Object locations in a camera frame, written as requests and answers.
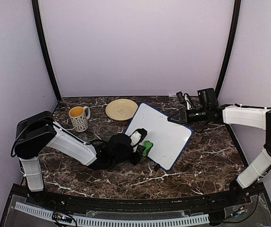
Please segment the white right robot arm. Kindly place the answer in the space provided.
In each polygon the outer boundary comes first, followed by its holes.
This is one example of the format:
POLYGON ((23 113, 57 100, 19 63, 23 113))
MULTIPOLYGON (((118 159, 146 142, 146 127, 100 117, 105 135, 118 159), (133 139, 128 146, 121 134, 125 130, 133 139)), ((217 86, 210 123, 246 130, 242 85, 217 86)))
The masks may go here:
POLYGON ((271 107, 225 104, 211 107, 182 108, 168 117, 169 122, 186 125, 196 122, 214 122, 232 127, 240 141, 245 157, 251 163, 236 178, 235 185, 225 195, 229 205, 236 205, 244 196, 243 189, 262 178, 271 169, 271 107))

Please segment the green black whiteboard eraser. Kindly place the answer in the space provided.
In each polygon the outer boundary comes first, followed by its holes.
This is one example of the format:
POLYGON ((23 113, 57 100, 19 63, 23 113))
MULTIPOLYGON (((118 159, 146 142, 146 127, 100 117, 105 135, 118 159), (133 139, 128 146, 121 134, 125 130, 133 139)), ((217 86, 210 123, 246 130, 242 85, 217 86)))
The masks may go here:
POLYGON ((144 142, 144 150, 143 150, 142 156, 147 157, 152 147, 153 147, 153 143, 150 142, 149 140, 146 140, 144 142))

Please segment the blue framed whiteboard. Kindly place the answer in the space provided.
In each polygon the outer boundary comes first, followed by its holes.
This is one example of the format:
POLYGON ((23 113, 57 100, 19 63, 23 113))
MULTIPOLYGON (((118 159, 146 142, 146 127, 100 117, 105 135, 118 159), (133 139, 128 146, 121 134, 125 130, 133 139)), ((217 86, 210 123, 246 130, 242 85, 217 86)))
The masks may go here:
POLYGON ((141 103, 125 134, 131 135, 136 129, 145 129, 153 147, 149 159, 159 164, 164 171, 171 171, 189 143, 192 129, 167 120, 167 115, 146 103, 141 103))

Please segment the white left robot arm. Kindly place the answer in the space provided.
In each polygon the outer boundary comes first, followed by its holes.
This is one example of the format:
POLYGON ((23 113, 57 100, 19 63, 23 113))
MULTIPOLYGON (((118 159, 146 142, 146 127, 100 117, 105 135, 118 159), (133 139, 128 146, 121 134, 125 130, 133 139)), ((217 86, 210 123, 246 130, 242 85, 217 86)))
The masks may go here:
POLYGON ((38 158, 42 149, 55 149, 94 171, 111 170, 127 161, 137 165, 142 156, 137 147, 147 134, 147 130, 140 128, 131 135, 113 135, 108 141, 85 142, 54 121, 51 112, 43 111, 17 124, 11 157, 19 158, 28 189, 33 192, 32 198, 39 205, 47 206, 51 195, 44 190, 38 158))

